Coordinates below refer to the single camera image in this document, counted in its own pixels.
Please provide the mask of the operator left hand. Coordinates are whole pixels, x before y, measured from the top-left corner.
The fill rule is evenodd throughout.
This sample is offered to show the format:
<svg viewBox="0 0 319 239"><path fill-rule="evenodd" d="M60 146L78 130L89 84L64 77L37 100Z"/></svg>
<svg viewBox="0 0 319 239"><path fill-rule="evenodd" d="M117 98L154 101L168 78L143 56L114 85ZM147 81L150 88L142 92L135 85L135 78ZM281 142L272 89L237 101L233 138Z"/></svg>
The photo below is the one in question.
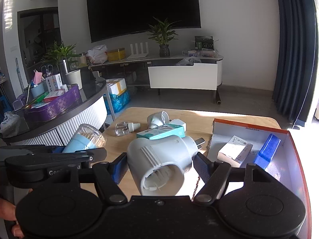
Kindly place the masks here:
<svg viewBox="0 0 319 239"><path fill-rule="evenodd" d="M17 221L16 215L15 215L16 206L4 199L0 199L0 201L1 201L0 202L1 218L6 221ZM11 232L15 237L24 238L24 235L21 231L21 227L18 223L16 223L12 227Z"/></svg>

